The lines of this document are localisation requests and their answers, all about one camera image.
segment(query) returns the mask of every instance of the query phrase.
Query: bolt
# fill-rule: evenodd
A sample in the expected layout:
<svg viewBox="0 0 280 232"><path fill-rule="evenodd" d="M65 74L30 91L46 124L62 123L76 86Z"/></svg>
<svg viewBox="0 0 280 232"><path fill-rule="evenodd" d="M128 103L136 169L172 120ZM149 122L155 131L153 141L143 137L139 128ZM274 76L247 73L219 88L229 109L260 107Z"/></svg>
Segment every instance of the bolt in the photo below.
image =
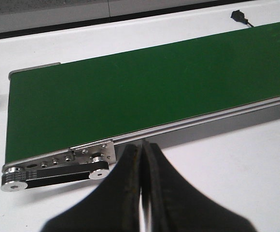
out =
<svg viewBox="0 0 280 232"><path fill-rule="evenodd" d="M41 168L46 168L48 165L46 162L42 162L40 166L41 166Z"/></svg>
<svg viewBox="0 0 280 232"><path fill-rule="evenodd" d="M53 159L53 165L58 165L58 159Z"/></svg>
<svg viewBox="0 0 280 232"><path fill-rule="evenodd" d="M66 161L66 162L71 161L71 156L65 156L65 161Z"/></svg>

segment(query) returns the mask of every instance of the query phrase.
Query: green conveyor belt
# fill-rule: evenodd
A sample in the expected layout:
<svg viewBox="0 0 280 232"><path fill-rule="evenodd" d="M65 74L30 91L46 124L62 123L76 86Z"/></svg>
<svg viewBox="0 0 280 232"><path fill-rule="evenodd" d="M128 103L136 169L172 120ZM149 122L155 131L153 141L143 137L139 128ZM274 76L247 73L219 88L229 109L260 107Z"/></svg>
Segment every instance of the green conveyor belt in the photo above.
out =
<svg viewBox="0 0 280 232"><path fill-rule="evenodd" d="M277 96L280 23L18 72L6 163Z"/></svg>

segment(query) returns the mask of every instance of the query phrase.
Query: white surface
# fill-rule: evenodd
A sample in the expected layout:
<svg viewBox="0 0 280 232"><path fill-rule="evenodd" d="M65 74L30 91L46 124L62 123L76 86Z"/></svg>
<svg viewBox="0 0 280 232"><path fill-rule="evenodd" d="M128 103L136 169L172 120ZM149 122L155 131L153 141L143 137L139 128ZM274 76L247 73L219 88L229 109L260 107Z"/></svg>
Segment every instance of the white surface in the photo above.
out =
<svg viewBox="0 0 280 232"><path fill-rule="evenodd" d="M280 0L257 0L0 40L0 169L10 71L244 29L245 25L230 19L237 9L255 26L280 21ZM164 152L188 181L216 202L249 218L260 232L280 232L280 120ZM39 231L47 219L80 201L95 186L82 181L16 193L0 190L0 232Z"/></svg>

